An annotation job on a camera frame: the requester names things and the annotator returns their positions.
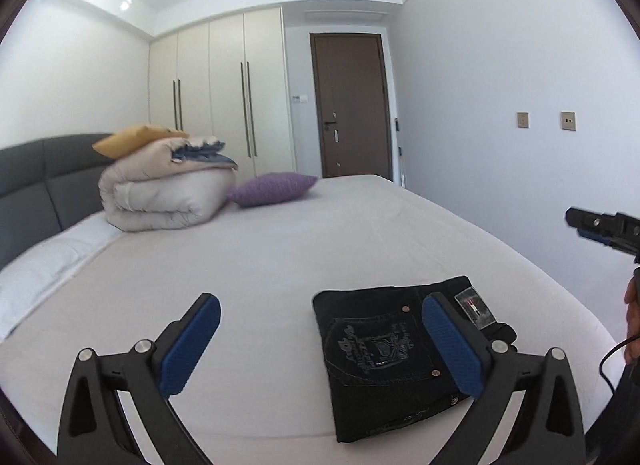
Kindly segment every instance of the black jeans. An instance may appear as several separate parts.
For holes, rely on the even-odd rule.
[[[466,398],[422,325],[422,301],[439,291],[466,318],[455,297],[470,286],[467,277],[456,277],[314,297],[338,442],[405,427]],[[515,340],[505,324],[493,323],[482,333]]]

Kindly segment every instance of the white bed sheet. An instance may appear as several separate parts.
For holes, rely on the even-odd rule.
[[[377,177],[322,180],[303,200],[239,210],[178,232],[123,235],[0,345],[0,385],[51,448],[76,353],[156,337],[200,292],[222,323],[172,404],[216,465],[428,463],[470,402],[414,426],[338,444],[311,299],[323,289],[468,275],[521,352],[566,350],[585,428],[609,400],[598,363],[614,345],[569,292],[501,241]],[[617,355],[607,366],[622,374]],[[517,401],[484,457],[495,459]],[[151,463],[160,463],[125,409]]]

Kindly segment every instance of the black cable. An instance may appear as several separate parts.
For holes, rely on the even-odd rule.
[[[602,371],[602,366],[604,365],[604,363],[607,361],[607,359],[613,355],[613,353],[615,353],[616,351],[618,351],[620,348],[623,348],[625,346],[627,346],[628,344],[631,344],[631,342],[636,341],[640,339],[640,334],[638,335],[634,335],[632,337],[629,337],[626,340],[623,340],[622,342],[620,342],[620,344],[616,344],[615,347],[613,347],[612,350],[610,350],[609,353],[607,353],[606,355],[604,355],[604,358],[600,361],[600,367],[598,368],[600,370],[600,376],[604,379],[605,382],[607,382],[607,385],[609,385],[609,388],[611,389],[611,394],[615,395],[616,394],[616,390],[613,387],[613,384],[611,384],[611,381],[607,378],[607,375],[604,374],[604,371]]]

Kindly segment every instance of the human hand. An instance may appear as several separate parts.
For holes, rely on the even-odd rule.
[[[626,307],[626,337],[632,337],[640,334],[640,305],[636,301],[636,282],[634,279],[629,281],[626,287],[625,304]],[[631,362],[640,357],[640,339],[628,344],[625,349],[625,362]]]

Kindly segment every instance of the wardrobe handle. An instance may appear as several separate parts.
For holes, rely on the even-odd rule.
[[[251,136],[254,139],[254,156],[258,157],[258,148],[255,145],[255,124],[254,124],[254,101],[251,97],[251,71],[249,71],[249,63],[246,63],[246,82],[249,89],[249,115],[251,116]]]
[[[244,63],[240,63],[240,81],[242,84],[242,111],[244,111],[244,134],[246,136],[246,153],[251,158],[251,144],[249,144],[249,123],[246,121],[246,97],[244,96]]]
[[[177,130],[178,129],[178,110],[175,104],[175,80],[173,80],[173,82],[174,82],[174,124]]]
[[[182,121],[182,87],[180,79],[178,79],[178,110],[180,111],[180,130],[184,130],[184,122]]]

